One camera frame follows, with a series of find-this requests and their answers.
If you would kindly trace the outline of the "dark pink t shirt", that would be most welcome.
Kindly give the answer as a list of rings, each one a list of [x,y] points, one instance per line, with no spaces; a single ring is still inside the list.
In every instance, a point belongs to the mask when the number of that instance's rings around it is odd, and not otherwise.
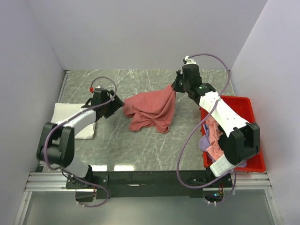
[[[176,92],[168,85],[163,90],[147,91],[125,99],[124,116],[131,118],[129,130],[155,127],[157,132],[169,132],[174,118]]]

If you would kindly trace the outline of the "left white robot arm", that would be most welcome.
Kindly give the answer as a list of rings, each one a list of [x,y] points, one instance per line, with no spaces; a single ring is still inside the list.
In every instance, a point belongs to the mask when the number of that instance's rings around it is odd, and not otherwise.
[[[75,136],[100,118],[109,118],[125,103],[114,90],[92,89],[92,97],[81,107],[80,112],[63,122],[44,124],[36,157],[52,165],[56,164],[77,177],[82,188],[89,188],[94,182],[92,167],[75,159]]]

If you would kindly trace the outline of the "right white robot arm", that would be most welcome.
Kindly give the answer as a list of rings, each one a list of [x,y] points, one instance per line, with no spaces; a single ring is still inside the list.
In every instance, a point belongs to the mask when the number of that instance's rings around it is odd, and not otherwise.
[[[255,122],[240,117],[209,83],[202,82],[198,65],[186,64],[176,74],[173,90],[187,93],[190,99],[211,113],[225,135],[221,142],[224,155],[210,166],[211,172],[206,175],[206,183],[216,187],[225,172],[259,154],[260,128]]]

